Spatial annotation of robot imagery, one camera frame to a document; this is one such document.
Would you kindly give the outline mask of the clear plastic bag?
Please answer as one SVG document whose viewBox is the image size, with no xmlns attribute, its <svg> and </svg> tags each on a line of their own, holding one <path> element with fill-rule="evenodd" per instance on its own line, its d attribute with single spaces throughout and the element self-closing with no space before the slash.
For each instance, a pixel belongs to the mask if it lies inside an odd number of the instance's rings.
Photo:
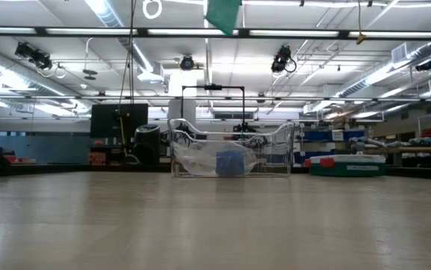
<svg viewBox="0 0 431 270">
<path fill-rule="evenodd" d="M 237 150 L 244 153 L 245 176 L 259 163 L 254 150 L 234 141 L 197 141 L 182 144 L 173 142 L 176 160 L 193 176 L 218 176 L 215 172 L 218 152 Z"/>
</svg>

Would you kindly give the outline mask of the blue bandage roll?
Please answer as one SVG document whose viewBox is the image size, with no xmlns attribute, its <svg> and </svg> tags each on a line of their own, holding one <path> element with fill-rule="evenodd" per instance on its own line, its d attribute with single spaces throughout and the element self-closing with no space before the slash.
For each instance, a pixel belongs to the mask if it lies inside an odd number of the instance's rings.
<svg viewBox="0 0 431 270">
<path fill-rule="evenodd" d="M 245 158 L 242 151 L 219 151 L 216 154 L 215 173 L 218 176 L 242 176 L 245 174 Z"/>
</svg>

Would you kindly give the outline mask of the clear plastic bin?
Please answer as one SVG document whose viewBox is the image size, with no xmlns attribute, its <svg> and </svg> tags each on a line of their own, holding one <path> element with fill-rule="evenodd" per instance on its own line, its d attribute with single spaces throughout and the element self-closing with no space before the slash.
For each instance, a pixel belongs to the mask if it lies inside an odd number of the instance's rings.
<svg viewBox="0 0 431 270">
<path fill-rule="evenodd" d="M 246 122 L 246 133 L 236 133 L 241 123 L 228 131 L 202 130 L 184 118 L 168 120 L 168 141 L 171 159 L 171 173 L 175 177 L 284 177 L 291 174 L 294 156 L 295 124 L 284 122 L 272 130 L 257 130 Z M 197 141 L 234 141 L 254 150 L 259 163 L 252 171 L 242 176 L 196 176 L 187 172 L 176 160 L 172 143 L 187 144 Z"/>
</svg>

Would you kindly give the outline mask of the teal elastic bandage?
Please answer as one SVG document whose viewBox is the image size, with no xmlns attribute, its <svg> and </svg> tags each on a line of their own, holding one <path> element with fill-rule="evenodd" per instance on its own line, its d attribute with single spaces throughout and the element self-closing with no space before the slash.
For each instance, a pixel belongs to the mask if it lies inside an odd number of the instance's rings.
<svg viewBox="0 0 431 270">
<path fill-rule="evenodd" d="M 242 0 L 208 0 L 205 19 L 224 35 L 232 36 Z"/>
</svg>

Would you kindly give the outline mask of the black rounded chair back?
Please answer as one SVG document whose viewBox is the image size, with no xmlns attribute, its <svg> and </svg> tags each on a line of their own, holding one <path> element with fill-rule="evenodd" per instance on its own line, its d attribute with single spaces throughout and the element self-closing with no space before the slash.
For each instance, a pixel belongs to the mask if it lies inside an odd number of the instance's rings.
<svg viewBox="0 0 431 270">
<path fill-rule="evenodd" d="M 144 124 L 135 132 L 135 157 L 141 164 L 158 165 L 160 163 L 160 127 L 156 124 Z"/>
</svg>

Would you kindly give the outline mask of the black monitor screen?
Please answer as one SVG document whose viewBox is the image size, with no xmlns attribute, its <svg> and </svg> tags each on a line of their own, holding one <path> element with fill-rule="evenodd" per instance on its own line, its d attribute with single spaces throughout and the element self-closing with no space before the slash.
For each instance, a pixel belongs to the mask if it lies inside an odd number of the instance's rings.
<svg viewBox="0 0 431 270">
<path fill-rule="evenodd" d="M 139 126 L 148 123 L 148 105 L 98 104 L 91 108 L 91 138 L 133 137 Z"/>
</svg>

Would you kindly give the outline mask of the orange storage boxes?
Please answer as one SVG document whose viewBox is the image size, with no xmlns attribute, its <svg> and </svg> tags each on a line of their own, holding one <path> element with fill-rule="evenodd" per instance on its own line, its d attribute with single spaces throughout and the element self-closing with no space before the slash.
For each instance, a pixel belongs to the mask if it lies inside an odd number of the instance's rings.
<svg viewBox="0 0 431 270">
<path fill-rule="evenodd" d="M 90 147 L 89 163 L 93 166 L 106 165 L 106 148 L 102 140 L 95 140 Z"/>
</svg>

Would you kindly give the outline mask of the blue storage bins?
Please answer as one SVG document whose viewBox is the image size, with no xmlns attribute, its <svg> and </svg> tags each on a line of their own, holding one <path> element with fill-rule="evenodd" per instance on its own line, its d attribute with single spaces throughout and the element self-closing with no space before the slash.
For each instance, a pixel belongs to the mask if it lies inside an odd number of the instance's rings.
<svg viewBox="0 0 431 270">
<path fill-rule="evenodd" d="M 308 142 L 346 142 L 364 136 L 363 130 L 308 130 L 297 138 Z"/>
</svg>

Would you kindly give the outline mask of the overhead light bar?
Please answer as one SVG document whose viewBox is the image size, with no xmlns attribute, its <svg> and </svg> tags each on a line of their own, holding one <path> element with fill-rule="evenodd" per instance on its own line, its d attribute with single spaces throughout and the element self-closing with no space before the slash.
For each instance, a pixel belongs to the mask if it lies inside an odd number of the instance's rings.
<svg viewBox="0 0 431 270">
<path fill-rule="evenodd" d="M 77 28 L 0 26 L 0 36 L 44 38 L 232 38 L 354 41 L 359 31 L 330 29 L 237 28 L 224 34 L 215 28 Z"/>
</svg>

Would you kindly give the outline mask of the yellow hanging plug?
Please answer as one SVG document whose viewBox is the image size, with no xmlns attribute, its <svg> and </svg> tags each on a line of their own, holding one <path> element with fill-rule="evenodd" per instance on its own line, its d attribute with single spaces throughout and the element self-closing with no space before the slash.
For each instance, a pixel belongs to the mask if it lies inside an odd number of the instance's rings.
<svg viewBox="0 0 431 270">
<path fill-rule="evenodd" d="M 357 3 L 358 3 L 358 35 L 356 39 L 356 44 L 360 45 L 367 38 L 367 36 L 362 32 L 362 27 L 361 27 L 361 0 L 357 0 Z"/>
</svg>

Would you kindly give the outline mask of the white ceiling vent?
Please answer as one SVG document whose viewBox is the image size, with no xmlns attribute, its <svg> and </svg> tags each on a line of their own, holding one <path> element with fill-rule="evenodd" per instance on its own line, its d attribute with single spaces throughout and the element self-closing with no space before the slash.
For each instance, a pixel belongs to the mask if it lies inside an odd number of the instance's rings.
<svg viewBox="0 0 431 270">
<path fill-rule="evenodd" d="M 391 59 L 392 63 L 396 64 L 401 61 L 404 61 L 407 59 L 407 44 L 402 43 L 401 45 L 397 46 L 393 50 L 391 50 Z"/>
</svg>

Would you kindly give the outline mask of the wooden workbench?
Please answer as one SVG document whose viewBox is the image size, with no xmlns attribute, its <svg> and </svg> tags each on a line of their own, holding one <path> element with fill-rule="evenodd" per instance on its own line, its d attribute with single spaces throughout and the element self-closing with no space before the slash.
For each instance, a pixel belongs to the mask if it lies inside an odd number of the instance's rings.
<svg viewBox="0 0 431 270">
<path fill-rule="evenodd" d="M 372 148 L 372 149 L 364 149 L 362 151 L 367 155 L 392 155 L 393 156 L 393 165 L 396 167 L 403 166 L 403 153 L 412 153 L 412 154 L 431 154 L 431 147 L 425 146 L 400 146 L 394 148 Z"/>
</svg>

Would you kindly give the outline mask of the black background station frame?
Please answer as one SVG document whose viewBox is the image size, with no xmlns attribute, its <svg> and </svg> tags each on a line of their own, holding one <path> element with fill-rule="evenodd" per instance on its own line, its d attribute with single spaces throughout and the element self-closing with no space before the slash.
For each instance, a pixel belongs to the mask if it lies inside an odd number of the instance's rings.
<svg viewBox="0 0 431 270">
<path fill-rule="evenodd" d="M 212 84 L 207 84 L 207 85 L 183 85 L 181 87 L 181 96 L 180 96 L 180 101 L 181 101 L 181 117 L 184 117 L 184 91 L 185 89 L 204 89 L 206 91 L 221 91 L 223 89 L 239 89 L 242 92 L 242 123 L 241 123 L 241 127 L 236 130 L 236 133 L 241 133 L 241 134 L 245 134 L 246 131 L 244 130 L 244 127 L 246 126 L 246 117 L 245 117 L 245 87 L 243 86 L 230 86 L 230 85 L 218 85 L 215 83 Z"/>
</svg>

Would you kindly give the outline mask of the black aluminium frame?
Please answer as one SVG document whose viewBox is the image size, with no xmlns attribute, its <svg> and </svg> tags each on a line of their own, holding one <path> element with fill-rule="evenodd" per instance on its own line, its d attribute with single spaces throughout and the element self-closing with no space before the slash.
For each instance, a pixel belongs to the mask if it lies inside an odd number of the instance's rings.
<svg viewBox="0 0 431 270">
<path fill-rule="evenodd" d="M 162 166 L 91 166 L 76 164 L 13 164 L 0 166 L 0 177 L 21 176 L 47 173 L 77 173 L 77 172 L 116 172 L 116 173 L 170 173 L 169 165 Z M 395 167 L 389 166 L 385 170 L 387 176 L 431 179 L 431 168 Z"/>
</svg>

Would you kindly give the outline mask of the silver ventilation duct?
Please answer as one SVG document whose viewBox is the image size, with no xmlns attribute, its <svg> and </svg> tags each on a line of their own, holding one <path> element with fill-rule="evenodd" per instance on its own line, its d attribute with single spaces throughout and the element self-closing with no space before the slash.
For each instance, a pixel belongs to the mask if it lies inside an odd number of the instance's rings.
<svg viewBox="0 0 431 270">
<path fill-rule="evenodd" d="M 405 54 L 403 56 L 398 55 L 399 58 L 397 61 L 391 59 L 390 61 L 383 62 L 368 70 L 359 79 L 347 82 L 334 94 L 334 98 L 347 98 L 349 95 L 385 80 L 403 69 L 421 64 L 422 61 L 427 60 L 431 56 L 431 41 L 412 51 L 407 51 L 406 44 L 404 43 L 398 46 L 394 52 L 401 53 L 402 49 L 405 50 Z"/>
</svg>

